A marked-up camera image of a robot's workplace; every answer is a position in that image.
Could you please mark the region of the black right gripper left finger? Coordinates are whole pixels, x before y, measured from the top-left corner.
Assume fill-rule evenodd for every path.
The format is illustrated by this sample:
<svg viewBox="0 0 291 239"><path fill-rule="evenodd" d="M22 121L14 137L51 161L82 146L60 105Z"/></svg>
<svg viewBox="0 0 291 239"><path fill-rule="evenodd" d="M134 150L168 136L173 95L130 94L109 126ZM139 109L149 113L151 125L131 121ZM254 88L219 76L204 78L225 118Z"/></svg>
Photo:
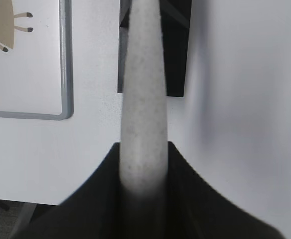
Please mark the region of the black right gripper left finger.
<svg viewBox="0 0 291 239"><path fill-rule="evenodd" d="M121 239L119 143L70 197L30 223L16 239Z"/></svg>

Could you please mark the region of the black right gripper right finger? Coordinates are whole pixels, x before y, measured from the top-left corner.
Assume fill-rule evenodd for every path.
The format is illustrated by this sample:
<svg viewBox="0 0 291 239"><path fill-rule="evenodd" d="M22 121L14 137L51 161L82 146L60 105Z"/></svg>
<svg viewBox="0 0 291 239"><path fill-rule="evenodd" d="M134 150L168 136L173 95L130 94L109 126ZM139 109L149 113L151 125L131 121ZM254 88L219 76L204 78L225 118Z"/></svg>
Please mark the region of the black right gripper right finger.
<svg viewBox="0 0 291 239"><path fill-rule="evenodd" d="M274 227L214 190L168 144L167 239L282 239Z"/></svg>

